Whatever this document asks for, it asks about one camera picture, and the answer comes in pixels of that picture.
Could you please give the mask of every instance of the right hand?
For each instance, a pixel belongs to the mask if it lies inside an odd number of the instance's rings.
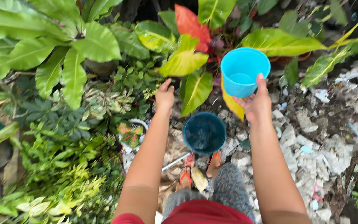
[[[175,88],[173,86],[168,88],[169,84],[171,84],[171,79],[167,79],[156,91],[156,113],[161,112],[168,115],[172,113],[172,106],[175,102],[175,97],[173,96]]]
[[[266,80],[263,74],[259,73],[256,78],[258,91],[249,97],[239,99],[234,96],[233,99],[246,111],[246,119],[251,125],[261,124],[272,121],[272,100],[269,97]]]

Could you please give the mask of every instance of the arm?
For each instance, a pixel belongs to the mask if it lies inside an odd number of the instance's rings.
[[[156,114],[128,170],[114,217],[132,213],[145,224],[154,223],[169,116],[174,102],[175,89],[173,86],[168,89],[170,83],[171,79],[168,79],[156,92]]]
[[[258,92],[243,100],[234,98],[246,111],[251,123],[252,168],[261,215],[267,224],[275,223],[271,212],[306,214],[303,199],[292,180],[272,125],[271,99],[266,81],[257,78]]]

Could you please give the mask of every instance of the dark blue bucket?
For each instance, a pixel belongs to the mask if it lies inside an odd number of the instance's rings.
[[[183,138],[186,145],[198,155],[211,155],[225,142],[226,127],[213,113],[197,113],[183,126]]]

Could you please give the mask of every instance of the light blue bucket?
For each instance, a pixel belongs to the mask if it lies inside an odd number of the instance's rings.
[[[270,61],[256,49],[241,47],[227,53],[220,64],[223,87],[227,94],[244,98],[253,94],[258,87],[259,73],[266,79],[270,72]]]

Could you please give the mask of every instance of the patterned pants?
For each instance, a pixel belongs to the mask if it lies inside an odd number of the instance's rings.
[[[197,199],[205,199],[205,197],[197,191],[190,189],[182,189],[172,193],[168,196],[163,220],[165,220],[179,204]],[[252,221],[255,220],[245,190],[244,181],[236,166],[231,163],[226,163],[219,169],[214,181],[212,200],[240,211],[247,215]]]

